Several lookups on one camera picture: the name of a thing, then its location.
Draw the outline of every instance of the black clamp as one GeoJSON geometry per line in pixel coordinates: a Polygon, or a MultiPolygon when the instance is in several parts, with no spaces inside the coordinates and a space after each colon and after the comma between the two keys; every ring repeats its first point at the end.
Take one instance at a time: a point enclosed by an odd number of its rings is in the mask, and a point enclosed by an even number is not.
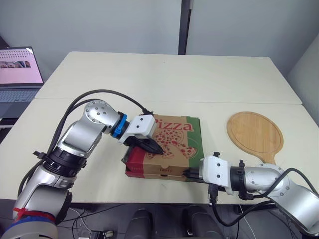
{"type": "Polygon", "coordinates": [[[245,163],[243,160],[239,160],[238,164],[239,168],[237,168],[237,176],[239,179],[239,191],[238,196],[242,200],[253,200],[253,195],[251,193],[247,193],[245,183],[244,183],[244,174],[245,174],[245,163]]]}
{"type": "Polygon", "coordinates": [[[38,159],[43,159],[46,157],[46,153],[43,153],[43,152],[38,152],[38,151],[35,151],[33,152],[33,154],[38,158],[38,159]]]}

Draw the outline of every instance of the blue ring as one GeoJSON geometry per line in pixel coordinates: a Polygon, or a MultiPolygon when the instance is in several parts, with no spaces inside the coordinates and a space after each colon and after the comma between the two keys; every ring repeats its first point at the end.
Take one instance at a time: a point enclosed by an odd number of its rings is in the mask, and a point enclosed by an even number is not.
{"type": "Polygon", "coordinates": [[[122,117],[122,119],[121,119],[121,122],[118,124],[118,126],[117,126],[116,129],[114,130],[114,133],[112,134],[112,137],[113,137],[113,138],[116,138],[116,137],[121,133],[122,128],[123,128],[123,125],[124,125],[124,123],[125,123],[127,117],[128,117],[128,116],[127,116],[126,114],[123,114],[123,117],[122,117]]]}

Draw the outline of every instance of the cardboard box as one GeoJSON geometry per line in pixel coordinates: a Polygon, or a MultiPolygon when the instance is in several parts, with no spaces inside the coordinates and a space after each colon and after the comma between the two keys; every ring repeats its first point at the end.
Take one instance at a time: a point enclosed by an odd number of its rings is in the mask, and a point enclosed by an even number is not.
{"type": "Polygon", "coordinates": [[[158,175],[150,173],[138,173],[132,172],[128,167],[125,169],[125,174],[132,178],[152,178],[152,179],[165,179],[165,180],[175,180],[175,181],[188,181],[185,176],[173,176],[173,175],[158,175]]]}
{"type": "Polygon", "coordinates": [[[135,147],[126,162],[130,171],[127,175],[152,178],[155,178],[155,175],[162,175],[160,178],[183,177],[183,171],[198,167],[199,161],[204,157],[199,118],[160,115],[154,117],[157,128],[153,139],[163,148],[164,155],[151,154],[135,147]]]}

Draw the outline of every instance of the black cable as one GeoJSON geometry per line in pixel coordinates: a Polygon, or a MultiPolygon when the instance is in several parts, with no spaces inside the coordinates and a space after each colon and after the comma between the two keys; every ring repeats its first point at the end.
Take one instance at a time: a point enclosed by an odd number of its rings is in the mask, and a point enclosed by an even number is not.
{"type": "Polygon", "coordinates": [[[212,207],[213,207],[214,215],[215,215],[216,219],[218,220],[218,222],[221,223],[221,224],[222,224],[223,226],[225,226],[225,227],[231,227],[231,226],[235,225],[236,223],[238,223],[239,220],[241,220],[244,216],[246,216],[249,212],[251,212],[251,211],[254,210],[255,208],[260,207],[260,206],[263,206],[263,205],[266,205],[266,204],[270,204],[270,203],[273,203],[273,202],[270,201],[270,200],[268,200],[268,201],[264,201],[264,202],[255,204],[255,205],[251,206],[249,209],[247,209],[246,211],[244,211],[239,217],[237,217],[235,220],[233,220],[233,221],[230,222],[230,223],[224,222],[224,221],[219,217],[219,214],[218,214],[218,211],[217,211],[217,208],[216,208],[216,204],[213,204],[212,207]]]}
{"type": "MultiPolygon", "coordinates": [[[[125,204],[126,204],[126,203],[122,203],[122,204],[119,204],[119,205],[116,205],[116,206],[113,206],[113,207],[110,207],[110,208],[107,208],[107,209],[103,209],[103,210],[98,211],[98,212],[90,213],[90,214],[87,214],[87,215],[85,215],[85,216],[82,216],[82,218],[86,218],[86,217],[91,216],[91,215],[94,215],[94,214],[98,214],[98,213],[101,213],[101,212],[105,212],[105,211],[108,211],[108,210],[110,210],[110,209],[123,206],[123,205],[125,205],[125,204]]],[[[68,220],[63,220],[63,222],[68,222],[68,221],[76,220],[77,218],[80,218],[80,217],[76,217],[76,218],[72,218],[72,219],[68,219],[68,220]]]]}
{"type": "Polygon", "coordinates": [[[77,219],[75,219],[73,224],[72,224],[72,236],[73,236],[73,239],[75,239],[75,236],[74,236],[74,224],[75,224],[76,220],[77,219]]]}
{"type": "Polygon", "coordinates": [[[319,197],[319,194],[316,191],[316,189],[314,188],[314,186],[311,184],[309,179],[301,171],[299,171],[299,170],[297,170],[295,168],[289,168],[285,172],[283,172],[282,175],[280,175],[277,178],[277,180],[273,183],[273,185],[270,186],[270,188],[265,193],[260,194],[260,195],[254,195],[253,198],[264,198],[264,197],[266,197],[268,194],[270,194],[273,191],[273,189],[280,183],[280,181],[283,180],[283,178],[286,177],[287,174],[289,174],[290,172],[296,172],[300,176],[302,176],[302,178],[307,182],[307,184],[309,185],[309,187],[313,191],[313,193],[315,193],[317,195],[317,197],[319,197]]]}
{"type": "Polygon", "coordinates": [[[20,185],[19,185],[19,189],[18,189],[18,196],[20,195],[20,193],[23,190],[23,186],[24,183],[26,182],[27,178],[29,177],[29,175],[33,174],[34,171],[37,169],[38,166],[40,166],[42,163],[44,162],[44,159],[40,160],[39,162],[37,162],[27,173],[26,175],[23,177],[20,185]]]}
{"type": "Polygon", "coordinates": [[[238,221],[237,224],[238,224],[238,225],[237,225],[237,236],[236,236],[236,239],[238,239],[238,234],[239,234],[239,221],[238,221]]]}
{"type": "Polygon", "coordinates": [[[290,231],[291,238],[294,239],[294,237],[293,237],[293,231],[291,230],[291,227],[290,227],[288,218],[286,218],[286,220],[287,220],[287,224],[288,224],[288,228],[289,228],[289,231],[290,231]]]}
{"type": "Polygon", "coordinates": [[[298,236],[296,236],[296,234],[291,230],[291,228],[290,228],[290,226],[288,226],[285,222],[284,222],[284,220],[282,220],[279,216],[277,216],[276,214],[274,214],[274,213],[272,213],[272,212],[270,212],[270,211],[267,211],[268,213],[270,213],[271,215],[273,215],[274,217],[276,217],[279,221],[281,221],[289,230],[290,230],[290,233],[292,233],[294,236],[295,236],[295,238],[299,238],[298,236]]]}
{"type": "MultiPolygon", "coordinates": [[[[57,135],[57,137],[60,137],[60,134],[62,132],[62,129],[63,129],[63,126],[64,126],[64,123],[65,123],[65,120],[66,118],[68,117],[68,115],[74,111],[76,108],[78,108],[79,106],[87,103],[87,102],[90,102],[90,101],[96,101],[96,100],[99,100],[99,99],[88,99],[88,100],[84,100],[84,101],[81,101],[80,103],[74,105],[70,110],[69,112],[66,112],[64,114],[64,116],[62,117],[58,127],[56,128],[55,130],[55,133],[54,133],[54,136],[55,137],[57,135]]],[[[38,166],[40,166],[42,163],[44,162],[44,159],[40,160],[39,162],[37,162],[27,173],[26,175],[24,176],[24,178],[21,180],[20,182],[20,185],[19,185],[19,189],[18,189],[18,196],[20,195],[20,193],[22,192],[23,190],[23,187],[24,187],[24,184],[25,182],[28,183],[28,181],[30,180],[30,178],[33,176],[35,170],[38,168],[38,166]]]]}
{"type": "MultiPolygon", "coordinates": [[[[67,117],[67,114],[69,114],[70,110],[75,106],[75,104],[76,104],[80,99],[82,99],[82,98],[84,98],[84,97],[86,97],[86,96],[88,96],[88,95],[95,94],[95,93],[110,93],[110,94],[114,94],[114,95],[121,96],[121,97],[123,97],[123,98],[125,98],[125,99],[127,99],[127,100],[129,100],[129,101],[131,101],[131,102],[133,102],[133,103],[136,104],[138,107],[140,107],[140,108],[142,109],[142,111],[143,111],[143,114],[145,114],[145,115],[152,114],[152,112],[148,111],[148,110],[147,110],[146,108],[144,108],[140,103],[138,103],[136,100],[132,99],[131,97],[129,97],[129,96],[127,96],[127,95],[124,95],[124,94],[122,94],[122,93],[120,93],[120,92],[117,92],[117,91],[106,90],[106,89],[99,89],[99,90],[88,91],[88,92],[85,92],[85,93],[81,94],[80,96],[78,96],[78,97],[70,104],[70,106],[69,106],[68,109],[66,110],[66,112],[65,112],[65,114],[64,114],[64,116],[63,116],[63,118],[62,118],[61,121],[64,121],[64,122],[65,122],[66,117],[67,117]]],[[[59,132],[59,130],[58,130],[58,128],[57,128],[57,130],[56,130],[56,132],[54,133],[54,136],[53,136],[53,138],[52,138],[52,141],[51,141],[51,144],[50,144],[50,146],[49,146],[49,149],[48,149],[47,154],[50,154],[50,153],[53,151],[53,149],[54,149],[54,147],[55,147],[55,145],[56,145],[56,143],[57,143],[57,141],[58,141],[58,137],[59,137],[60,134],[61,134],[61,132],[59,132]]]]}
{"type": "MultiPolygon", "coordinates": [[[[56,146],[58,140],[59,140],[59,137],[61,135],[61,132],[63,130],[63,126],[65,124],[65,121],[68,117],[68,115],[74,111],[77,107],[87,103],[87,102],[90,102],[90,101],[93,101],[93,100],[99,100],[99,99],[89,99],[89,100],[84,100],[78,104],[76,104],[80,99],[90,95],[90,94],[94,94],[94,93],[110,93],[110,94],[114,94],[114,95],[118,95],[118,96],[121,96],[131,102],[133,102],[134,104],[136,104],[138,107],[140,107],[143,111],[143,114],[145,115],[149,115],[149,114],[152,114],[152,112],[148,111],[146,108],[144,108],[140,103],[138,103],[136,100],[132,99],[131,97],[129,96],[126,96],[120,92],[117,92],[117,91],[112,91],[112,90],[106,90],[106,89],[98,89],[98,90],[92,90],[92,91],[88,91],[88,92],[85,92],[83,94],[81,94],[80,96],[78,96],[70,105],[69,107],[67,108],[65,114],[63,115],[61,121],[59,122],[55,132],[54,132],[54,135],[53,135],[53,138],[51,140],[51,143],[50,143],[50,146],[49,146],[49,149],[47,151],[47,154],[49,155],[50,153],[52,153],[54,147],[56,146]]],[[[22,192],[22,189],[24,187],[24,184],[26,181],[29,181],[30,178],[32,177],[33,173],[35,172],[35,170],[37,169],[37,167],[39,166],[38,163],[35,164],[32,169],[24,176],[24,178],[22,179],[21,183],[20,183],[20,186],[19,186],[19,190],[18,190],[18,196],[20,195],[20,193],[22,192]]]]}

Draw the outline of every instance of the red pizza box side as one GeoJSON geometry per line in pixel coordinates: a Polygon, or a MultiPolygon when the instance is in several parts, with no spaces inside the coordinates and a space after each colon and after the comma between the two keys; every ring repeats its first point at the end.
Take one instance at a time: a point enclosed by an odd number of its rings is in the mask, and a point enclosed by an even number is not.
{"type": "Polygon", "coordinates": [[[135,173],[142,174],[144,173],[143,169],[143,161],[145,157],[145,151],[139,147],[135,147],[132,149],[128,161],[125,163],[126,167],[135,173]]]}

